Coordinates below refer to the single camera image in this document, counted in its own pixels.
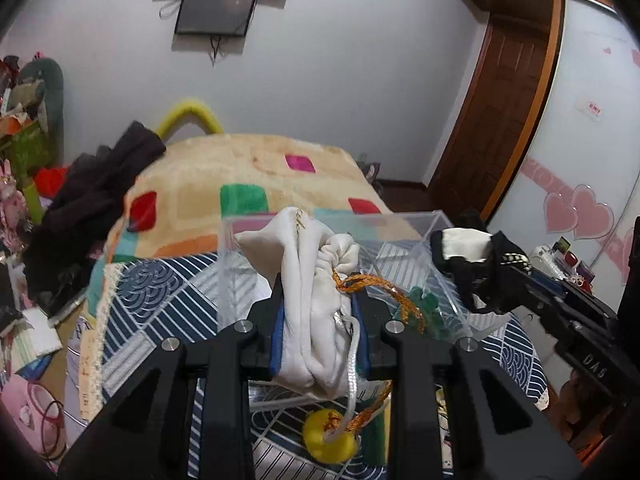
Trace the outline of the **right hand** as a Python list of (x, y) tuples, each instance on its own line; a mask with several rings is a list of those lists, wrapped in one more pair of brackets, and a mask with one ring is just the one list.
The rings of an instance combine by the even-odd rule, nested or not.
[(604, 439), (602, 425), (612, 411), (608, 396), (590, 378), (573, 370), (550, 404), (547, 416), (577, 457), (584, 462)]

